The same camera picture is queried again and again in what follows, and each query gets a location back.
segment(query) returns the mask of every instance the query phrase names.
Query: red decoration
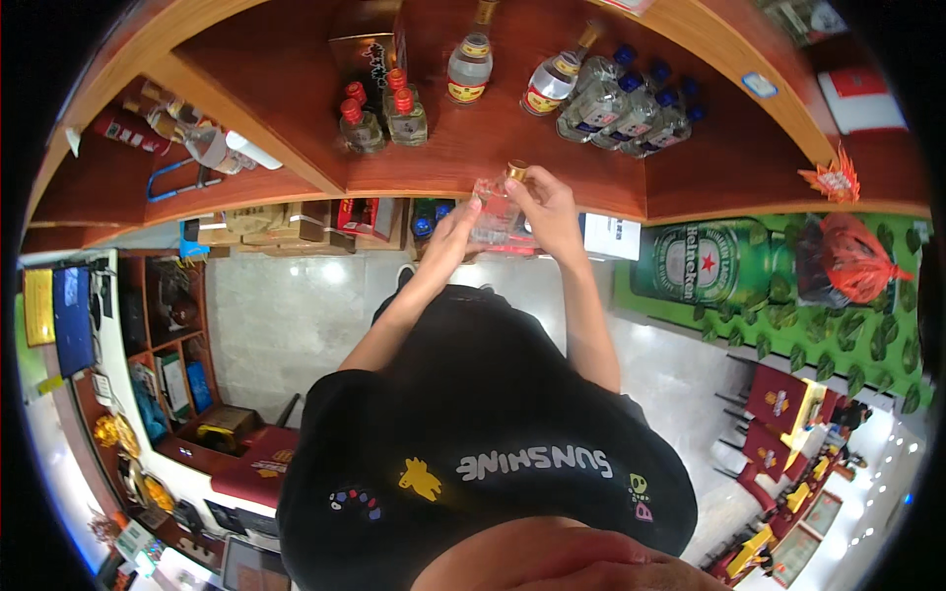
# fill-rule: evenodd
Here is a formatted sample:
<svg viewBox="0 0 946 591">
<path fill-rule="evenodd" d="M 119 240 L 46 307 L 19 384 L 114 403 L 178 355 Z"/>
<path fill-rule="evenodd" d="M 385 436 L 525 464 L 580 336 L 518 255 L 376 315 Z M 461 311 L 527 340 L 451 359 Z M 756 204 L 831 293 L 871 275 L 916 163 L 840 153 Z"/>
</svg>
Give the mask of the red decoration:
<svg viewBox="0 0 946 591">
<path fill-rule="evenodd" d="M 798 174 L 835 203 L 854 203 L 861 198 L 861 184 L 857 181 L 854 164 L 840 145 L 837 147 L 838 161 L 831 166 L 817 165 L 816 170 L 799 170 Z"/>
</svg>

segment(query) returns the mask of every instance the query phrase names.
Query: yellow cartoon print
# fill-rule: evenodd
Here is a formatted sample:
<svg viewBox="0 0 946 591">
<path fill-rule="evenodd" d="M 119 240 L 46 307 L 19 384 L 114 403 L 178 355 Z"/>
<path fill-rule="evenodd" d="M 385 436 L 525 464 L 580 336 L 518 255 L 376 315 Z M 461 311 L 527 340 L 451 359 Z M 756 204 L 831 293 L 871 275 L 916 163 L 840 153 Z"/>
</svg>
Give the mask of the yellow cartoon print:
<svg viewBox="0 0 946 591">
<path fill-rule="evenodd" d="M 421 495 L 429 501 L 437 500 L 440 494 L 440 480 L 427 471 L 427 463 L 423 460 L 414 458 L 413 460 L 404 460 L 408 470 L 401 475 L 401 481 L 397 483 L 401 488 L 413 487 L 414 492 Z"/>
</svg>

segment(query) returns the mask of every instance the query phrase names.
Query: gold bottle cap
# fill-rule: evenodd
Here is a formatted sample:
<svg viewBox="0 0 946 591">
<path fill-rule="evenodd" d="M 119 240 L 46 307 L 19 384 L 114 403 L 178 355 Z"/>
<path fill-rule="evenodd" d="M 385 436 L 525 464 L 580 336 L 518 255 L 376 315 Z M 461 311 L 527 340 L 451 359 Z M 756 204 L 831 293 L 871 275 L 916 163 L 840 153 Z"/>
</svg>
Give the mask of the gold bottle cap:
<svg viewBox="0 0 946 591">
<path fill-rule="evenodd" d="M 507 166 L 506 178 L 515 179 L 520 183 L 526 180 L 526 168 L 528 168 L 529 165 L 521 160 L 510 160 Z"/>
<path fill-rule="evenodd" d="M 588 21 L 585 32 L 578 39 L 578 44 L 582 47 L 591 47 L 598 41 L 599 35 L 601 35 L 601 25 L 595 21 Z"/>
<path fill-rule="evenodd" d="M 490 21 L 493 20 L 493 12 L 496 11 L 497 4 L 499 4 L 499 0 L 480 0 L 473 22 L 477 25 L 489 25 Z"/>
</svg>

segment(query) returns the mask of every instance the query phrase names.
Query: table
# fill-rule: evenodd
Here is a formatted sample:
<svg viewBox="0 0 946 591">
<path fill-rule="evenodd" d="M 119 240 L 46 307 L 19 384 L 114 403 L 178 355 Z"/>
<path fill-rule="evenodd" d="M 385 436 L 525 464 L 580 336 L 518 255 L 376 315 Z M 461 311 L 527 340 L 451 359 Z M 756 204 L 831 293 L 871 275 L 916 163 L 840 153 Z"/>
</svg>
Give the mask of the table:
<svg viewBox="0 0 946 591">
<path fill-rule="evenodd" d="M 739 554 L 736 554 L 736 557 L 732 559 L 732 562 L 727 565 L 726 574 L 731 579 L 735 579 L 736 575 L 745 569 L 749 565 L 749 562 L 755 558 L 755 556 L 759 553 L 759 550 L 768 544 L 768 542 L 774 537 L 775 535 L 772 533 L 772 528 L 766 524 L 765 527 L 762 528 L 762 531 L 752 536 L 752 539 L 743 543 L 743 549 L 739 552 Z"/>
</svg>

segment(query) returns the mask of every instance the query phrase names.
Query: red box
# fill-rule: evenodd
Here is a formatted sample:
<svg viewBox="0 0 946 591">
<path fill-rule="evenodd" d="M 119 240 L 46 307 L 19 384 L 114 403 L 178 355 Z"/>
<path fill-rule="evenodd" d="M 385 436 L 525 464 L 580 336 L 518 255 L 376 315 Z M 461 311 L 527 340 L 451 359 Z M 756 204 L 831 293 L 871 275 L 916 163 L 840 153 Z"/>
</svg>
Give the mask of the red box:
<svg viewBox="0 0 946 591">
<path fill-rule="evenodd" d="M 332 212 L 332 225 L 346 234 L 375 236 L 387 242 L 394 226 L 395 207 L 393 197 L 340 200 L 338 209 Z"/>
</svg>

